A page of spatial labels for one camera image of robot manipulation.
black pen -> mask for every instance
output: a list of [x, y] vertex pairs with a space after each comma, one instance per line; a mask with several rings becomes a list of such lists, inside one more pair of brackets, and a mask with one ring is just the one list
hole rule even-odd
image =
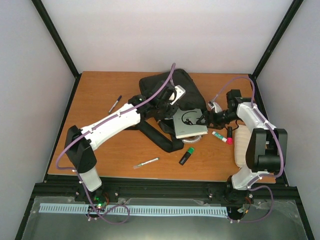
[[115, 106], [118, 104], [118, 102], [120, 101], [121, 98], [122, 98], [122, 96], [120, 95], [118, 97], [118, 99], [115, 101], [115, 103], [113, 104], [113, 106], [111, 107], [111, 109], [109, 110], [109, 114], [112, 112], [112, 110], [115, 108]]

notebook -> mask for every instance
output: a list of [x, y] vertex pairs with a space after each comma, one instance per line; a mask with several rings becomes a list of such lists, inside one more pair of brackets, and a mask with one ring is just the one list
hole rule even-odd
[[196, 124], [197, 120], [202, 116], [200, 109], [182, 111], [178, 109], [173, 115], [173, 124], [175, 137], [177, 139], [189, 138], [208, 133], [208, 128], [203, 125], [188, 125], [184, 122], [190, 121]]

black strap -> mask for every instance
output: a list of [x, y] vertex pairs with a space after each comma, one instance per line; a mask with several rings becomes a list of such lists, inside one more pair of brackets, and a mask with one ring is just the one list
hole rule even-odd
[[140, 130], [144, 135], [146, 135], [152, 142], [154, 142], [159, 148], [164, 150], [167, 153], [172, 153], [174, 151], [180, 150], [184, 148], [184, 143], [177, 139], [174, 135], [170, 134], [171, 141], [166, 138], [161, 132], [155, 129], [146, 121], [142, 121], [138, 123], [136, 129]]

gray wall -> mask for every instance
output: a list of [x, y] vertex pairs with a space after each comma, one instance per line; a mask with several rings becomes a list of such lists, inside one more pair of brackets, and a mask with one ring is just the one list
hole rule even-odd
[[258, 78], [272, 123], [288, 131], [285, 172], [320, 239], [320, 1], [304, 1]]
[[0, 1], [0, 239], [41, 182], [73, 76], [30, 0]]
[[79, 71], [252, 73], [292, 0], [43, 0]]

red cap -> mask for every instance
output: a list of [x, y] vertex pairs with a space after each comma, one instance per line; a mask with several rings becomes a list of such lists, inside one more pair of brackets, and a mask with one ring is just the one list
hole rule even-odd
[[231, 145], [233, 143], [232, 137], [227, 137], [226, 143]]

